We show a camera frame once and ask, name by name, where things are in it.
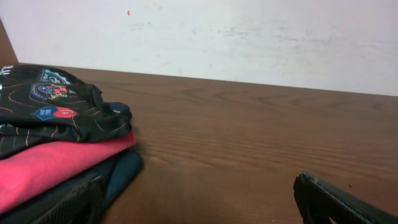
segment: patterned fabric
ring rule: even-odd
[[[56,140],[96,142],[130,130],[131,113],[117,113],[101,90],[70,73],[38,65],[0,70],[0,159]]]

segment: brown wooden surface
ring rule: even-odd
[[[6,30],[0,20],[0,69],[5,65],[18,64],[17,57],[12,49]]]
[[[396,97],[64,69],[128,104],[144,145],[104,223],[302,223],[302,170],[398,215]]]

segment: pile of clothes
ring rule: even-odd
[[[142,167],[130,108],[70,73],[0,71],[0,223],[97,223]]]

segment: navy fabric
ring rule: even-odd
[[[61,201],[65,194],[76,184],[93,174],[98,174],[102,177],[105,187],[104,206],[107,208],[140,171],[141,167],[142,160],[139,153],[133,147],[130,147],[53,189],[28,200],[17,208],[0,215],[0,223],[32,223],[36,218]]]

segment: brown wooden panel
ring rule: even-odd
[[[17,57],[12,49],[6,30],[0,20],[0,68],[5,65],[18,64]]]
[[[398,215],[396,97],[64,69],[127,103],[144,145],[104,223],[302,223],[302,170]]]

